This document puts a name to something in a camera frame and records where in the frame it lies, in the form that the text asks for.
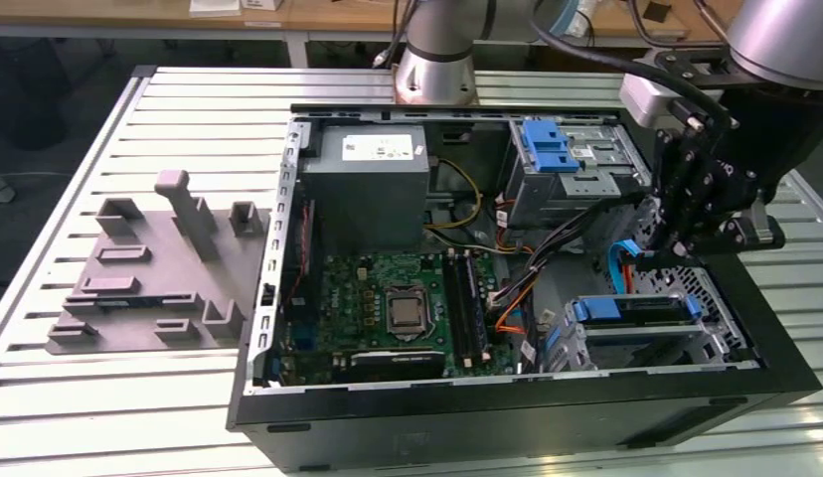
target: desk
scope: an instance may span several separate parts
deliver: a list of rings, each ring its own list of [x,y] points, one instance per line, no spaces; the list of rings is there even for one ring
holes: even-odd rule
[[[391,1],[286,0],[275,12],[243,10],[240,16],[219,18],[189,18],[189,0],[0,1],[0,36],[280,40],[288,45],[292,66],[306,68],[307,41],[388,41]],[[741,0],[718,3],[739,5]],[[674,0],[674,12],[678,9],[682,14],[671,13],[663,24],[646,22],[650,32],[673,37],[689,33],[707,35],[690,0]],[[727,15],[731,10],[719,7],[719,12]],[[591,23],[597,46],[646,46],[615,0],[601,4]]]
[[[491,107],[622,107],[619,81],[619,75],[476,72],[480,103]],[[241,200],[272,209],[291,103],[391,100],[387,71],[157,69],[129,80],[0,301],[0,477],[282,477],[244,435],[224,429],[233,348],[52,356],[47,332],[95,246],[92,215],[104,198],[131,197],[145,210],[163,210],[165,200],[151,193],[156,173],[184,169],[211,208]],[[215,138],[225,153],[203,149]],[[787,245],[741,260],[823,384],[823,207],[795,173],[767,212]],[[823,391],[675,447],[342,475],[558,473],[823,476]]]

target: screw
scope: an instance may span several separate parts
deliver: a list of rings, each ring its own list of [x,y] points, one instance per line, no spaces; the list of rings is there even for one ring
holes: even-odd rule
[[[689,116],[689,119],[686,119],[686,124],[689,124],[691,126],[691,129],[694,129],[697,132],[701,132],[705,128],[701,121],[693,116]]]

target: motherboard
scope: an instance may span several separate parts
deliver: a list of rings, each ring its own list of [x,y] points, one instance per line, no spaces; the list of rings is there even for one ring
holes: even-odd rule
[[[484,316],[496,286],[486,253],[328,255],[318,319],[291,326],[287,381],[371,381],[347,376],[355,366],[378,380],[508,374],[512,353],[490,343]]]

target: wooden table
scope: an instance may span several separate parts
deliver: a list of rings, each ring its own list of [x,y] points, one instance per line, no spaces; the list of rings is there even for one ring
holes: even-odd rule
[[[741,4],[741,0],[711,2],[725,19]],[[392,0],[286,0],[275,12],[244,10],[239,16],[219,18],[189,18],[188,5],[189,0],[0,0],[0,36],[282,40],[295,68],[308,66],[308,41],[383,42],[390,37]],[[601,4],[591,23],[597,46],[646,46],[618,0]],[[655,36],[711,35],[691,0],[673,0],[666,21],[645,24]]]

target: green motherboard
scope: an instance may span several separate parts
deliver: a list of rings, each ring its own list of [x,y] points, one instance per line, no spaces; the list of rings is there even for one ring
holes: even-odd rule
[[[330,255],[322,267],[318,321],[294,325],[294,342],[308,341],[308,349],[284,360],[291,384],[332,383],[331,366],[342,354],[360,352],[440,352],[443,377],[490,376],[511,372],[506,343],[490,345],[483,362],[456,358],[450,303],[444,283],[444,254]],[[472,284],[484,297],[496,288],[491,258],[472,255]]]

